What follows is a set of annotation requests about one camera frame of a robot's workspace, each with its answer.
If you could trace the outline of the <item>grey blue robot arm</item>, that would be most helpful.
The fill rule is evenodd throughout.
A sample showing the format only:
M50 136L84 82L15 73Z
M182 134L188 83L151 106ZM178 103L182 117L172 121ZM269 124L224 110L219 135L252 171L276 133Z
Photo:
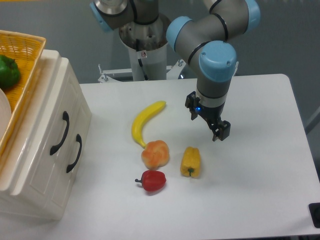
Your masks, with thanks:
M118 30L126 46L135 81L163 80L167 46L193 70L196 90L185 100L191 118L202 117L214 140L224 140L231 125L221 119L231 79L238 66L228 40L256 28L261 19L254 0L207 0L208 15L169 20L156 0L94 0L90 9L100 27Z

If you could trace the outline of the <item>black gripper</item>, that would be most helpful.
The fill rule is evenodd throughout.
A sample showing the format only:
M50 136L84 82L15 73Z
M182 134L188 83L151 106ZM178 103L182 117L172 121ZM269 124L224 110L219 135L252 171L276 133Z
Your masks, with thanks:
M201 99L193 91L186 96L185 107L189 109L191 120L194 120L200 115L208 124L209 129L212 131L212 140L223 141L230 135L231 124L226 120L221 120L221 114L224 108L224 103L216 106L209 107L201 103Z

